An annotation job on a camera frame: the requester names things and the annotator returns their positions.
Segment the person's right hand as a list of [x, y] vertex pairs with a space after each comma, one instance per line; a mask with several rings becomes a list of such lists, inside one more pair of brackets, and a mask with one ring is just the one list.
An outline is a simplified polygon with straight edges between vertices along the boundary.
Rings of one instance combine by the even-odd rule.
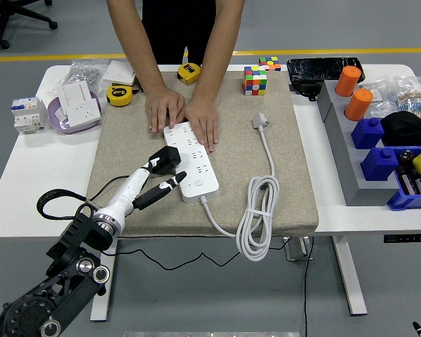
[[184, 120], [183, 95], [168, 88], [155, 88], [146, 93], [148, 126], [152, 133], [162, 131], [167, 125], [174, 126]]

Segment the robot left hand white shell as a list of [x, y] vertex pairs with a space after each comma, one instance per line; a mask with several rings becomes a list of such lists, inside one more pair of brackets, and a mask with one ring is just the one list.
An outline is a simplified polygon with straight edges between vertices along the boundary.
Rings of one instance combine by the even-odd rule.
[[108, 205], [100, 209], [98, 213], [112, 218], [125, 218], [134, 209], [143, 210], [157, 202], [178, 186], [185, 179], [187, 173], [185, 171], [179, 172], [140, 196], [140, 191], [145, 186], [149, 175], [151, 173], [166, 174], [180, 162], [180, 154], [176, 147], [166, 146], [162, 148], [156, 154], [153, 154], [145, 165], [126, 179]]

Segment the person's left hand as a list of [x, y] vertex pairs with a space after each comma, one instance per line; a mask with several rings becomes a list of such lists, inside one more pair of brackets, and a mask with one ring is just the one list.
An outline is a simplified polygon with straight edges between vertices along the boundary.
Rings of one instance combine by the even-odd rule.
[[177, 121], [187, 120], [196, 140], [206, 152], [214, 151], [219, 141], [219, 116], [214, 101], [207, 97], [193, 97], [180, 111]]

